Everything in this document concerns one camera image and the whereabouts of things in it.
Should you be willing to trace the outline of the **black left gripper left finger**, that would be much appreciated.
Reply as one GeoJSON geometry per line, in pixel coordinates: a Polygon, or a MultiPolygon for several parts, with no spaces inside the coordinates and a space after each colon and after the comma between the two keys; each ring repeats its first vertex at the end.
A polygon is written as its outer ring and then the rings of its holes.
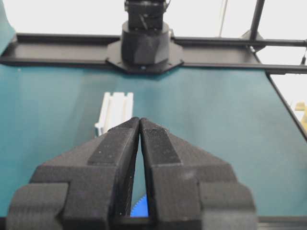
{"type": "Polygon", "coordinates": [[[10,202],[8,230],[106,230],[130,213],[139,118],[37,166],[10,202]]]}

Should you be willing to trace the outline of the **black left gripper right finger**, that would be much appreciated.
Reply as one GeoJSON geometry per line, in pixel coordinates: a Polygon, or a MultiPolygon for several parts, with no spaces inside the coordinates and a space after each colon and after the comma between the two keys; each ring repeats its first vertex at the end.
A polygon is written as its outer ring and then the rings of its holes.
{"type": "Polygon", "coordinates": [[[140,120],[149,216],[159,230],[255,230],[253,196],[230,163],[140,120]]]}

